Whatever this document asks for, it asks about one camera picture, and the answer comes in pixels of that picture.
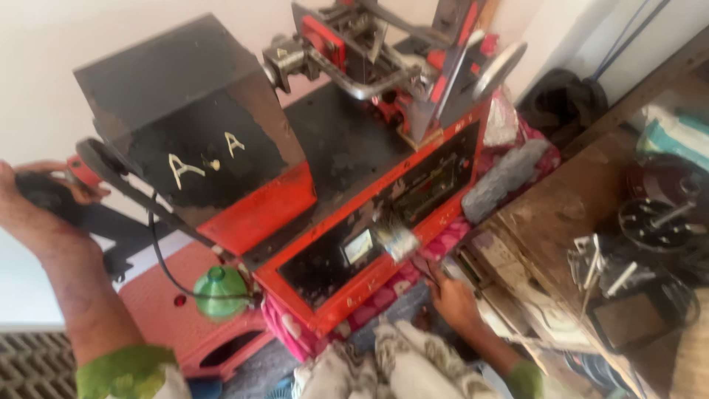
metal grate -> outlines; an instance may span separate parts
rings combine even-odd
[[[75,399],[75,371],[63,333],[0,334],[0,399]]]

green sleeve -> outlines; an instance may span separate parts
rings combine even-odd
[[[128,346],[94,359],[77,371],[79,399],[151,399],[165,385],[165,366],[177,367],[167,348]]]
[[[515,399],[543,399],[544,374],[531,361],[521,361],[507,375],[507,388]]]

black hose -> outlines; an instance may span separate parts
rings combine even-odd
[[[157,202],[157,192],[153,192],[152,197],[151,197],[153,202]],[[162,272],[165,273],[167,276],[167,279],[170,280],[170,282],[183,294],[193,297],[195,299],[220,299],[220,300],[230,300],[230,299],[246,299],[251,302],[253,302],[254,298],[250,295],[238,295],[238,294],[233,294],[233,295],[206,295],[206,294],[198,294],[193,291],[188,290],[184,286],[182,286],[180,283],[175,280],[175,278],[172,276],[170,273],[170,270],[167,269],[167,265],[165,264],[165,260],[162,258],[162,251],[160,250],[160,245],[157,240],[157,232],[155,230],[155,215],[152,213],[151,210],[147,211],[147,224],[148,227],[150,228],[150,233],[152,234],[152,247],[155,249],[155,255],[157,256],[157,264],[160,265],[160,268],[162,269]]]

gray rag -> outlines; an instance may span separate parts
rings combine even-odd
[[[534,165],[539,162],[549,148],[546,140],[534,138],[520,148],[509,150],[490,170],[471,188],[461,201],[465,217],[478,224],[511,191],[520,188],[534,175]]]

plastic bottle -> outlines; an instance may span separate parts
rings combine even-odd
[[[194,284],[194,292],[203,295],[246,295],[248,290],[239,272],[234,268],[212,266]],[[246,299],[195,299],[199,312],[213,319],[225,319],[246,310]]]

